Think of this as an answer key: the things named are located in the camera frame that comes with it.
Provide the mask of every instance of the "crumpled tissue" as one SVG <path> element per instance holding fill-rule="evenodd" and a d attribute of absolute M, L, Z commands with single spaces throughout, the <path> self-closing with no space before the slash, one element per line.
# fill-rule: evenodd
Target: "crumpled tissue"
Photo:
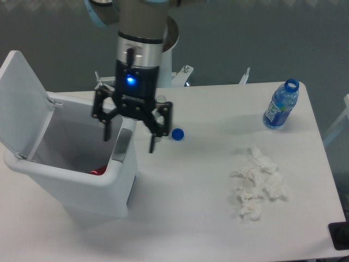
<path fill-rule="evenodd" d="M 236 170 L 232 174 L 251 180 L 254 184 L 252 188 L 237 189 L 242 202 L 240 215 L 244 221 L 259 220 L 260 203 L 265 197 L 269 197 L 269 200 L 286 198 L 284 180 L 282 174 L 277 172 L 278 166 L 269 157 L 264 156 L 254 144 L 251 145 L 251 153 L 255 166 Z"/>

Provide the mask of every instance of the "blue led light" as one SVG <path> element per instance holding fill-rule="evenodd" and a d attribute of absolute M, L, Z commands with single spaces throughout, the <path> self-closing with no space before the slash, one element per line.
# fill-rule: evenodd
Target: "blue led light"
<path fill-rule="evenodd" d="M 127 78 L 127 83 L 130 85 L 130 86 L 133 86 L 134 84 L 136 84 L 136 79 L 134 79 L 132 76 L 128 75 Z"/>

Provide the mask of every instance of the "plastic water bottle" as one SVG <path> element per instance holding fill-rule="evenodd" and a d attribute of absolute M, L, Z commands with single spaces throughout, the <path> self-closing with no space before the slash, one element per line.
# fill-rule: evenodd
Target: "plastic water bottle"
<path fill-rule="evenodd" d="M 263 117 L 264 124 L 268 128 L 278 129 L 282 127 L 291 110 L 296 105 L 299 95 L 298 89 L 298 80 L 291 78 L 275 91 Z"/>

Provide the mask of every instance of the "trash can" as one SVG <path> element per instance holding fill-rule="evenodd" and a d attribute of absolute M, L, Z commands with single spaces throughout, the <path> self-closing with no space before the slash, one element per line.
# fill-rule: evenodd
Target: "trash can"
<path fill-rule="evenodd" d="M 64 206 L 124 217 L 138 175 L 136 122 L 116 117 L 112 138 L 104 142 L 92 105 L 92 100 L 46 92 L 23 54 L 11 51 L 0 68 L 4 160 Z M 106 105 L 105 111 L 112 108 Z M 107 166 L 102 175 L 89 174 L 102 166 Z"/>

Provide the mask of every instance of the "gray wall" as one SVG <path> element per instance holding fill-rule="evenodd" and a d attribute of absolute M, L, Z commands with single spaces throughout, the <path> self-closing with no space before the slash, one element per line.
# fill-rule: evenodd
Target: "gray wall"
<path fill-rule="evenodd" d="M 193 66 L 193 85 L 236 84 L 247 67 L 249 82 L 298 78 L 321 133 L 345 108 L 349 1 L 211 0 L 170 15 L 180 29 L 173 70 Z M 2 0 L 0 25 L 0 61 L 21 50 L 48 91 L 92 90 L 95 70 L 113 75 L 117 25 L 95 27 L 83 1 Z M 339 192 L 349 192 L 348 129 L 327 153 Z"/>

